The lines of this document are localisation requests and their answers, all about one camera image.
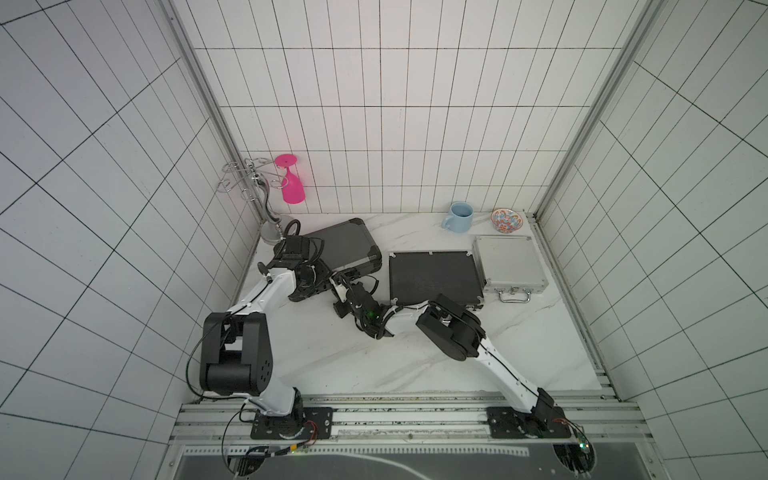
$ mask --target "silver case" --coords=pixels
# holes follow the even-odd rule
[[[472,244],[483,292],[530,290],[541,293],[549,282],[536,254],[533,239],[525,235],[477,236]]]

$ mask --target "white marble surface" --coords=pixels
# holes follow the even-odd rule
[[[363,218],[384,256],[374,297],[389,302],[389,251],[470,250],[474,235],[498,234],[490,214],[476,214],[468,233],[443,230],[445,214],[300,214],[307,234],[354,217]],[[532,235],[526,224],[515,234]],[[260,243],[243,285],[248,293],[260,275],[257,262],[272,258]],[[547,390],[599,389],[597,377],[551,272],[549,287],[530,303],[501,303],[486,295],[476,312],[496,348],[520,373]],[[364,280],[372,287],[372,280]],[[288,303],[269,318],[275,375],[305,394],[495,391],[466,362],[443,354],[421,332],[374,340],[354,326],[351,316],[333,311],[331,292]]]

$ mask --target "decorated bowl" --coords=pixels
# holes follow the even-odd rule
[[[523,217],[508,208],[497,208],[491,214],[491,222],[496,230],[502,233],[512,233],[523,226]]]

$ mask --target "white tile wall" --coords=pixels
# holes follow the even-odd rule
[[[642,2],[225,3],[174,0],[241,154],[299,158],[299,213],[536,210]]]
[[[542,218],[673,480],[768,465],[764,3],[668,2]]]
[[[237,46],[261,46],[250,18]],[[3,473],[153,478],[191,399],[184,349],[235,294],[257,219],[215,194],[227,154],[154,0],[2,2],[0,23]]]

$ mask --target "black mounting plate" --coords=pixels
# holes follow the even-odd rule
[[[250,437],[253,440],[307,440],[312,436],[312,426],[305,425],[303,429],[290,439],[285,438],[280,433],[269,430],[261,415],[257,415],[253,420],[253,427],[250,430]],[[318,440],[329,439],[331,436],[331,425],[333,424],[333,409],[330,407],[304,407],[304,418],[312,420],[319,428],[317,432]]]
[[[511,407],[488,407],[485,409],[492,439],[527,439],[519,426],[525,423],[525,416]],[[548,429],[540,432],[542,439],[569,439],[571,430],[561,423],[548,421]]]

